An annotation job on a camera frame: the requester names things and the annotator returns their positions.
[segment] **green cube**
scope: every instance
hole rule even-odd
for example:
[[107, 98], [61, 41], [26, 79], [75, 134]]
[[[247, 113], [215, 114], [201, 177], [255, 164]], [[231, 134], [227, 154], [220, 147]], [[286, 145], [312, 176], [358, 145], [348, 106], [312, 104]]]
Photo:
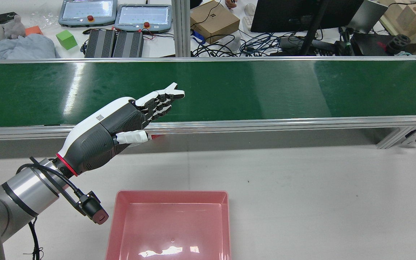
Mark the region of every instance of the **green cube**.
[[65, 49], [71, 49], [78, 45], [73, 34], [67, 30], [56, 34], [56, 37]]

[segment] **white desk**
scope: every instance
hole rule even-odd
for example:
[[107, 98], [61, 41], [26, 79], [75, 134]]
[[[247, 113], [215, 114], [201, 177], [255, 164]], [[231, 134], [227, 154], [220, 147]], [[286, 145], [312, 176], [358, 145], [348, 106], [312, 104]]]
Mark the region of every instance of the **white desk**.
[[[170, 5], [171, 0], [150, 0], [152, 4], [166, 4]], [[120, 4], [143, 4], [145, 0], [118, 0]], [[24, 1], [8, 1], [0, 0], [0, 13], [15, 12], [22, 17], [22, 23], [26, 28], [39, 25], [43, 34], [50, 38], [56, 47], [57, 52], [61, 58], [83, 58], [84, 54], [79, 51], [79, 48], [89, 38], [89, 35], [82, 34], [83, 31], [91, 28], [79, 27], [69, 28], [60, 26], [58, 23], [59, 13], [61, 11], [62, 0], [24, 0]], [[52, 24], [46, 25], [42, 16], [49, 17]], [[103, 26], [99, 28], [111, 29], [113, 25]], [[78, 43], [78, 46], [66, 50], [63, 48], [56, 38], [56, 34], [61, 31], [70, 31]], [[174, 40], [173, 38], [156, 37], [152, 41], [144, 41], [142, 49], [142, 57], [162, 57], [174, 54]]]
[[[72, 179], [99, 196], [105, 224], [62, 197], [40, 214], [44, 259], [104, 259], [115, 195], [126, 189], [227, 191], [234, 260], [416, 259], [416, 149], [341, 146], [368, 139], [353, 130], [169, 135], [128, 148]], [[53, 156], [62, 144], [0, 142], [0, 184], [28, 156]], [[4, 248], [8, 260], [31, 259], [22, 255], [33, 250], [30, 229]]]
[[[136, 3], [136, 4], [143, 4], [145, 0], [118, 0], [118, 4], [125, 4], [125, 3]], [[149, 3], [151, 4], [171, 4], [171, 0], [150, 0]], [[230, 10], [235, 16], [240, 19], [240, 26], [239, 28], [244, 31], [243, 27], [243, 20], [242, 18], [245, 16], [244, 13], [244, 6], [248, 3], [256, 4], [257, 0], [239, 0], [237, 3], [237, 7]], [[39, 25], [42, 29], [42, 32], [45, 36], [50, 38], [56, 47], [61, 58], [83, 58], [84, 55], [81, 51], [79, 51], [82, 44], [89, 38], [89, 35], [82, 34], [83, 31], [87, 30], [87, 27], [80, 27], [80, 28], [69, 28], [60, 26], [57, 22], [58, 16], [60, 13], [62, 1], [49, 1], [49, 0], [24, 0], [23, 4], [18, 1], [7, 1], [7, 0], [0, 0], [0, 13], [7, 13], [7, 12], [15, 12], [18, 13], [22, 17], [22, 23], [25, 27], [31, 27], [34, 25]], [[225, 6], [224, 0], [221, 0], [221, 5]], [[47, 25], [47, 22], [44, 20], [44, 17], [50, 17], [48, 21], [51, 23]], [[101, 28], [112, 28], [112, 25], [104, 26]], [[375, 25], [375, 31], [380, 31], [379, 34], [387, 34], [384, 30], [383, 26], [380, 22]], [[70, 50], [64, 49], [59, 41], [56, 38], [56, 34], [60, 33], [61, 31], [68, 30], [70, 31], [78, 43], [78, 46]], [[253, 33], [244, 31], [251, 36], [260, 35], [260, 33]], [[339, 33], [336, 28], [333, 29], [324, 29], [324, 42], [334, 43], [336, 40], [339, 40]], [[236, 31], [233, 33], [238, 38], [244, 39], [246, 41], [250, 40], [249, 36]], [[283, 35], [283, 33], [276, 33], [276, 36]], [[296, 34], [297, 36], [305, 36], [305, 32], [299, 32]], [[191, 40], [191, 49], [195, 50], [198, 47], [198, 44]], [[239, 44], [237, 44], [232, 51], [238, 51]], [[142, 57], [162, 57], [167, 55], [173, 55], [174, 51], [174, 40], [173, 38], [162, 38], [156, 37], [152, 41], [145, 40], [144, 47], [142, 50]]]

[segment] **computer monitor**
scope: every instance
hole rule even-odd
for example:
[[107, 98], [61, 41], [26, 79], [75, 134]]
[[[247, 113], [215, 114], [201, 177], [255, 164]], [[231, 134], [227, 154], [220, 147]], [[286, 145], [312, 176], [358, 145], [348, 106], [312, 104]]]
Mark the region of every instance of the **computer monitor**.
[[[318, 29], [348, 25], [364, 0], [330, 0]], [[258, 0], [251, 25], [254, 33], [307, 31], [322, 0]]]

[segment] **pink tray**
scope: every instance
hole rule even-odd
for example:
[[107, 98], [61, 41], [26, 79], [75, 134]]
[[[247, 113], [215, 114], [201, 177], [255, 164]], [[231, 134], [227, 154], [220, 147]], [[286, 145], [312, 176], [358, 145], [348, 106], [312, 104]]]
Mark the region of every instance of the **pink tray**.
[[230, 260], [225, 191], [119, 191], [106, 260]]

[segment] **green conveyor belt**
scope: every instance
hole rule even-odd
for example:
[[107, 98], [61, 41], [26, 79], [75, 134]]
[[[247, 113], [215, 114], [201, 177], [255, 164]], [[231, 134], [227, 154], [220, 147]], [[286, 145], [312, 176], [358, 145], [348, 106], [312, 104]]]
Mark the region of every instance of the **green conveyor belt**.
[[70, 125], [172, 82], [160, 122], [416, 115], [416, 60], [0, 64], [0, 127]]

